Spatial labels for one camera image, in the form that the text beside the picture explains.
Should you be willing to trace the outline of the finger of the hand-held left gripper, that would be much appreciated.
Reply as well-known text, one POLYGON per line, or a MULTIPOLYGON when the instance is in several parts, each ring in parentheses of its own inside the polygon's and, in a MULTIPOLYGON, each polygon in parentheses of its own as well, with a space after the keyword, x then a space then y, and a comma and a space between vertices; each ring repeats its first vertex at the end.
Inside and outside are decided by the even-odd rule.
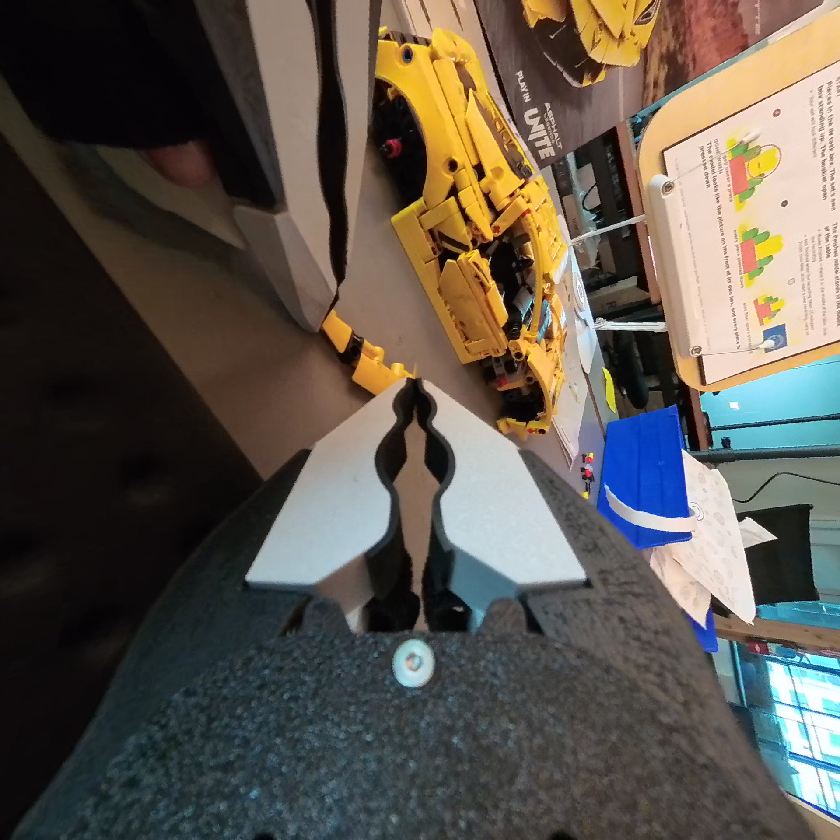
POLYGON ((329 220, 329 259, 347 274, 368 142, 381 2, 315 1, 318 176, 329 220))
POLYGON ((266 197, 234 220, 291 317, 327 318, 344 268, 344 89, 334 2, 195 2, 266 197))

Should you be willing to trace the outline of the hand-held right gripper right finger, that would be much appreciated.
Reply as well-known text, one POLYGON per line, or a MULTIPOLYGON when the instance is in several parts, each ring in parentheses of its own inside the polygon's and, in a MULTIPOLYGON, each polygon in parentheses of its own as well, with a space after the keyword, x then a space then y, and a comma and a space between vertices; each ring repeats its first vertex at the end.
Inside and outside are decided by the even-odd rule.
POLYGON ((426 380, 416 385, 432 501, 423 611, 432 632, 475 632, 499 600, 587 586, 518 446, 426 380))

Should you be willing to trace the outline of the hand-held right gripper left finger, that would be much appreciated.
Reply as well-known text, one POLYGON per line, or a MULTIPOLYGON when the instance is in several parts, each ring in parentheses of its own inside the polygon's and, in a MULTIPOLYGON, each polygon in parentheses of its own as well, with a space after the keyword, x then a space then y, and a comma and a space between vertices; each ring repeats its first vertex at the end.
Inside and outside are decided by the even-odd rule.
POLYGON ((416 397, 414 379, 400 380, 306 452, 248 588, 330 599, 355 632, 414 629, 421 603, 395 480, 416 397))

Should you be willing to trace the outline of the yellow toy brick car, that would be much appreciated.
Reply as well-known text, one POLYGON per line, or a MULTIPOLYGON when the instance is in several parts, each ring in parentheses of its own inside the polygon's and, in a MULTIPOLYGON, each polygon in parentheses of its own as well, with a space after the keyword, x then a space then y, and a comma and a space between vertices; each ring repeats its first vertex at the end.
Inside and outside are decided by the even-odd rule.
POLYGON ((503 434, 546 435, 565 379, 569 244, 476 52, 445 29, 381 28, 371 116, 404 202, 392 226, 459 361, 499 392, 503 434))

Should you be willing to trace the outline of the yellow and black brick strip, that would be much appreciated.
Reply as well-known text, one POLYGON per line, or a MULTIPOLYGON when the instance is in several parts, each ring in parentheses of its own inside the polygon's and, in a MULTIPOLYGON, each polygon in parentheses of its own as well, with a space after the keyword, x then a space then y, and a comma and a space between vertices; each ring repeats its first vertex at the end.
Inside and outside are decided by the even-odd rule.
POLYGON ((363 339, 335 310, 322 322, 321 332, 330 341, 339 361, 350 368, 351 381, 373 396, 402 380, 416 378, 401 363, 386 364, 383 348, 363 339))

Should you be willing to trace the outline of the grey desk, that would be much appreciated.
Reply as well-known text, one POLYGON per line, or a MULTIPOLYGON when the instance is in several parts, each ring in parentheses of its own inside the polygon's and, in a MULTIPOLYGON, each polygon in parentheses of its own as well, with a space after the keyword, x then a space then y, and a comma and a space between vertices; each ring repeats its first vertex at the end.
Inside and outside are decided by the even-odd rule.
MULTIPOLYGON (((262 477, 368 399, 254 257, 142 198, 92 147, 47 139, 6 80, 2 133, 262 477)), ((369 145, 339 315, 493 424, 498 398, 457 361, 393 232, 396 202, 369 145)))

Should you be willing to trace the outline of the person's left hand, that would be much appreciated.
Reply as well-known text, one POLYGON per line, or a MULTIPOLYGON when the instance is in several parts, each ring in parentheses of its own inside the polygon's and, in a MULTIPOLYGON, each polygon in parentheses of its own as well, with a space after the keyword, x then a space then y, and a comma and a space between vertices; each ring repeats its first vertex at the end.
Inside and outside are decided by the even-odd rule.
POLYGON ((212 153, 202 141, 141 150, 139 154, 165 180, 186 189, 201 188, 217 176, 212 153))

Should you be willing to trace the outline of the blue plastic bin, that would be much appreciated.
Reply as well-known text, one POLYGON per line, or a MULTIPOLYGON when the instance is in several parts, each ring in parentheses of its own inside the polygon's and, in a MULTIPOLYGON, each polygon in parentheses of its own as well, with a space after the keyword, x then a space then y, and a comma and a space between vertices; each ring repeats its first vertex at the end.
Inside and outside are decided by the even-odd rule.
POLYGON ((642 553, 711 655, 718 651, 711 594, 676 558, 704 518, 688 489, 687 458, 676 406, 611 423, 597 508, 642 553))

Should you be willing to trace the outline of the patterned white paper sheet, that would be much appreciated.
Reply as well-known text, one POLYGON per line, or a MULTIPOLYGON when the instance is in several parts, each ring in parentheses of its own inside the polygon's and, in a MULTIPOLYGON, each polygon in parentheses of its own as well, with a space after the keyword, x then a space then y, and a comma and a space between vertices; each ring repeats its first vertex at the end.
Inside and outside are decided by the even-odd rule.
POLYGON ((751 519, 746 533, 737 519, 729 487, 721 473, 683 454, 689 509, 695 519, 686 542, 672 542, 643 554, 666 591, 697 624, 707 625, 716 599, 746 624, 753 624, 756 604, 745 548, 774 540, 751 519))

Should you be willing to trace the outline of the toy car set box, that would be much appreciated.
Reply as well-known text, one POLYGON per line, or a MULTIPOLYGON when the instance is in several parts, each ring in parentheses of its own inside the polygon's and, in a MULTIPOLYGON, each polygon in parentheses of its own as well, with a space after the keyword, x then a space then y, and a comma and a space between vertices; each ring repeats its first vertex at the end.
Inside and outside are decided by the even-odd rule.
POLYGON ((478 1, 504 99, 538 168, 838 2, 478 1))

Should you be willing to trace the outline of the white document stand base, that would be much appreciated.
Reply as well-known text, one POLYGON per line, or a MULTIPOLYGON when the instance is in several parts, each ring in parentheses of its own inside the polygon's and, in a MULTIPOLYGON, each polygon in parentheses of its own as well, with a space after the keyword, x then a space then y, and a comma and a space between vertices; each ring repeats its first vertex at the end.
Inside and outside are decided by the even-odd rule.
MULTIPOLYGON (((557 189, 553 171, 550 168, 541 171, 546 181, 549 194, 552 198, 555 210, 558 214, 558 222, 564 242, 568 246, 567 254, 561 263, 559 278, 555 285, 563 301, 563 309, 569 324, 574 326, 574 335, 579 345, 579 356, 581 369, 589 374, 592 369, 595 346, 597 344, 596 332, 592 308, 583 284, 580 268, 577 262, 577 254, 572 245, 572 235, 563 214, 563 205, 557 189)), ((700 410, 700 399, 698 396, 691 396, 682 382, 677 383, 679 393, 687 401, 683 413, 686 418, 687 432, 689 437, 689 448, 706 450, 712 448, 711 433, 708 427, 708 418, 700 410)))

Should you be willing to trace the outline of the wooden document stand board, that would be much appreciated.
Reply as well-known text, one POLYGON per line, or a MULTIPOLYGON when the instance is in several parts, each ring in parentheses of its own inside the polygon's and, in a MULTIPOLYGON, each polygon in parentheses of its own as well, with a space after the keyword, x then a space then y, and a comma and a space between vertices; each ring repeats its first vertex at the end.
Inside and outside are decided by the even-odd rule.
POLYGON ((644 132, 637 163, 668 340, 679 377, 698 391, 718 391, 825 359, 838 354, 839 338, 828 348, 768 364, 758 371, 734 376, 715 385, 700 383, 698 363, 689 357, 681 340, 686 316, 676 290, 675 258, 665 228, 662 201, 658 198, 659 188, 667 180, 663 150, 835 62, 838 62, 839 73, 838 36, 839 12, 834 9, 682 91, 657 111, 644 132))

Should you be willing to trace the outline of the paned window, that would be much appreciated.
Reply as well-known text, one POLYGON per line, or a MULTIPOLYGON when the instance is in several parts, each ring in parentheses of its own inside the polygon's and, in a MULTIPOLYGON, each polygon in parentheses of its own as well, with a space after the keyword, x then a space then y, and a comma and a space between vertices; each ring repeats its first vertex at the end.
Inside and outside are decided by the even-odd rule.
POLYGON ((837 820, 839 662, 778 644, 730 642, 731 705, 778 785, 837 820))

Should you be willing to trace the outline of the printed instruction sheet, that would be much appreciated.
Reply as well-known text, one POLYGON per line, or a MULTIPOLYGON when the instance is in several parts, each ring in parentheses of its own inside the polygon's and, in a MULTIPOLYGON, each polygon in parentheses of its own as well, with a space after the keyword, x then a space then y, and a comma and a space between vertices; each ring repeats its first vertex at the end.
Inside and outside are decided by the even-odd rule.
POLYGON ((663 150, 681 337, 715 385, 839 338, 838 62, 663 150))

